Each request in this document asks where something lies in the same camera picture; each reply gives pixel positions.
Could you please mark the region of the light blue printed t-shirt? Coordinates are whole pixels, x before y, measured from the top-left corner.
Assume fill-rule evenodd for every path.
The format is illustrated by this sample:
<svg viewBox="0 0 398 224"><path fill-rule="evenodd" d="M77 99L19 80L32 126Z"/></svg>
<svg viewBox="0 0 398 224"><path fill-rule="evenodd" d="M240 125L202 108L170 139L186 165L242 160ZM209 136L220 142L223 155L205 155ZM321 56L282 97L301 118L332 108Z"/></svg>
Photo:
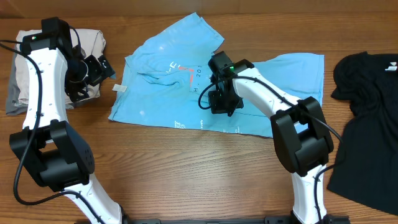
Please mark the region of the light blue printed t-shirt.
<svg viewBox="0 0 398 224"><path fill-rule="evenodd" d="M126 57L110 120L271 137L271 122L249 101L231 116L209 110L208 62L223 37L192 13L146 40Z"/></svg>

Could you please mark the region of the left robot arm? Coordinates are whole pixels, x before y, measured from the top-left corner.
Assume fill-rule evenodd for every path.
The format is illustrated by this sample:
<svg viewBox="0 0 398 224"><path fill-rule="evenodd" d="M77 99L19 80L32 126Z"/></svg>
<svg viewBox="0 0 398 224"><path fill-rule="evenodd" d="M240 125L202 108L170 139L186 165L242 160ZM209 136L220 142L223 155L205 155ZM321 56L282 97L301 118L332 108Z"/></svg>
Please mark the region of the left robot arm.
<svg viewBox="0 0 398 224"><path fill-rule="evenodd" d="M21 132L9 144L35 183L53 197L68 197L90 223L127 223L122 206L111 199L95 176L88 143L70 126L65 99L88 97L90 86L114 75L106 57L84 55L73 45L75 29L57 18L44 19L38 34L25 36L17 54L29 68L29 103Z"/></svg>

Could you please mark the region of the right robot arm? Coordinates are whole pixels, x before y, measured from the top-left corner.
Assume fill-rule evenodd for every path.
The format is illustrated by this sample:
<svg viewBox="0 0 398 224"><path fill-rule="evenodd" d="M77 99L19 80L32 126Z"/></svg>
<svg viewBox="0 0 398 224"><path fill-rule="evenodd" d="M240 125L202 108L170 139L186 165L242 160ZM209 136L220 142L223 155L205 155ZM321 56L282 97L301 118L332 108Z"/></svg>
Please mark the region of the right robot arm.
<svg viewBox="0 0 398 224"><path fill-rule="evenodd" d="M276 223L331 223L323 202L323 173L333 151L330 129L319 102L292 96L266 80L246 59L232 62L224 53L208 62L212 71L208 109L232 116L244 100L251 102L271 121L275 153L292 174L294 206L287 217L269 217Z"/></svg>

